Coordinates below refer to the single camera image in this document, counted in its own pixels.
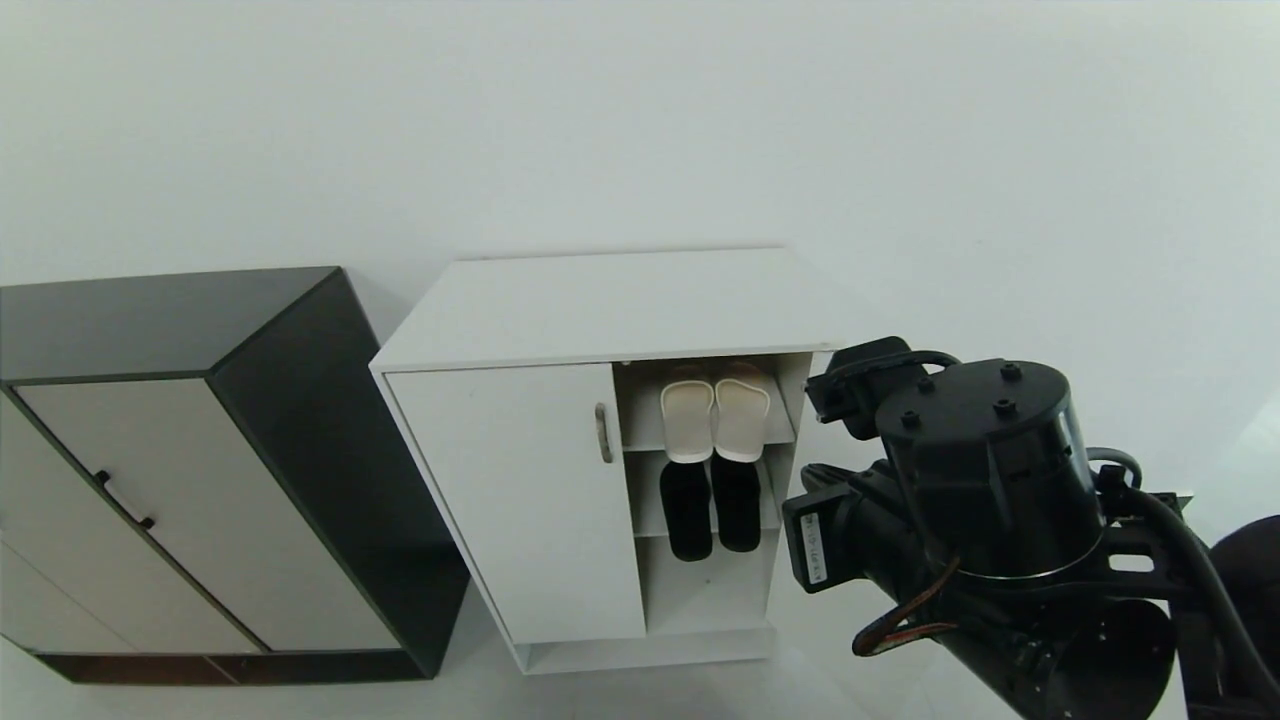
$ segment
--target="slipper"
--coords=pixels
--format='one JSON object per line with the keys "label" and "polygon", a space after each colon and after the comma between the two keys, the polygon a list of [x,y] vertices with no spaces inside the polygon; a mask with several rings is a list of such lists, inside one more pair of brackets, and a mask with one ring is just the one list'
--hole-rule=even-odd
{"label": "slipper", "polygon": [[671,553],[685,562],[712,553],[712,491],[701,462],[667,462],[658,480]]}
{"label": "slipper", "polygon": [[764,419],[769,415],[767,377],[755,365],[730,363],[716,383],[719,423],[716,452],[735,462],[755,462],[764,455]]}
{"label": "slipper", "polygon": [[712,495],[719,518],[721,544],[751,552],[760,544],[760,477],[754,462],[712,456]]}
{"label": "slipper", "polygon": [[698,365],[681,365],[662,388],[662,430],[672,462],[701,462],[712,456],[712,406],[716,391]]}

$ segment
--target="white cabinet door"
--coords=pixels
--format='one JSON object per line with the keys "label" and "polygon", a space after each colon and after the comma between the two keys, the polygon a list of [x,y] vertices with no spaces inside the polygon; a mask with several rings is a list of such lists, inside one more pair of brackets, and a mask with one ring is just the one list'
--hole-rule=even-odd
{"label": "white cabinet door", "polygon": [[612,368],[387,377],[511,641],[644,637]]}
{"label": "white cabinet door", "polygon": [[6,544],[0,544],[0,634],[32,652],[137,652]]}
{"label": "white cabinet door", "polygon": [[0,524],[5,544],[142,652],[256,651],[6,397],[0,397]]}
{"label": "white cabinet door", "polygon": [[19,388],[173,557],[276,651],[399,647],[201,379]]}

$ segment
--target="metal handle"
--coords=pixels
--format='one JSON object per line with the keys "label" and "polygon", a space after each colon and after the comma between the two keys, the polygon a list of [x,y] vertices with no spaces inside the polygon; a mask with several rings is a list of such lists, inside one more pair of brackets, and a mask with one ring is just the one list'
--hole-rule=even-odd
{"label": "metal handle", "polygon": [[120,497],[120,493],[118,491],[114,491],[110,487],[108,487],[106,483],[108,480],[111,479],[110,473],[108,473],[106,470],[99,470],[97,473],[93,473],[93,479],[97,480],[97,484],[106,491],[106,495],[111,496],[111,500],[114,500],[116,505],[123,507],[124,511],[129,515],[129,518],[132,518],[134,523],[141,525],[143,530],[150,530],[151,528],[156,527],[155,519],[148,518],[142,512],[134,510],[134,505],[132,502],[125,501],[123,497]]}
{"label": "metal handle", "polygon": [[607,464],[613,462],[613,451],[609,450],[609,427],[604,421],[604,404],[595,404],[595,439],[600,443],[600,460]]}

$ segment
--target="white shoe cabinet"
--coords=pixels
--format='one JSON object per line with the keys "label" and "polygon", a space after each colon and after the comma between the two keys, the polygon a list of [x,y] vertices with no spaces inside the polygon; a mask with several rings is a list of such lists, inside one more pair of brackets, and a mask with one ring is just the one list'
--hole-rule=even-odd
{"label": "white shoe cabinet", "polygon": [[[781,249],[445,270],[371,369],[521,670],[772,652],[771,588],[794,583],[774,566],[788,568],[778,510],[812,424],[804,382],[814,352],[847,345],[833,302]],[[677,365],[714,380],[735,359],[769,375],[762,541],[682,562],[658,493],[659,393]]]}

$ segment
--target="open shelf compartment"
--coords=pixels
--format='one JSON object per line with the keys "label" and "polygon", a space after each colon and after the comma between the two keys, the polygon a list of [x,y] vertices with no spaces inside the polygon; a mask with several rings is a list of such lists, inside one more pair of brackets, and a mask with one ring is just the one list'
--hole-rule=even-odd
{"label": "open shelf compartment", "polygon": [[705,560],[685,562],[671,553],[667,538],[636,539],[649,635],[768,628],[777,547],[778,532],[765,530],[751,552],[730,552],[717,542]]}
{"label": "open shelf compartment", "polygon": [[[657,450],[650,452],[627,452],[626,457],[627,492],[631,498],[631,528],[637,538],[666,537],[667,518],[662,511],[660,479],[667,466],[667,454]],[[781,527],[778,502],[773,495],[773,482],[769,477],[769,464],[765,457],[756,460],[755,473],[760,479],[760,529],[776,530]],[[719,533],[719,516],[716,502],[709,507],[712,533]]]}
{"label": "open shelf compartment", "polygon": [[[731,361],[751,363],[767,375],[764,389],[769,393],[769,414],[765,418],[765,445],[795,442],[794,419],[788,414],[788,401],[778,386],[778,369],[787,365],[778,357],[791,356],[758,355],[749,357],[705,357],[684,360],[649,360],[641,363],[616,364],[613,382],[618,396],[618,418],[622,424],[622,450],[627,452],[648,452],[663,450],[666,441],[662,429],[662,388],[671,382],[672,372],[681,365],[699,365],[707,373],[707,379],[716,384],[722,369]],[[804,380],[800,378],[799,387]],[[716,409],[712,409],[714,425]]]}

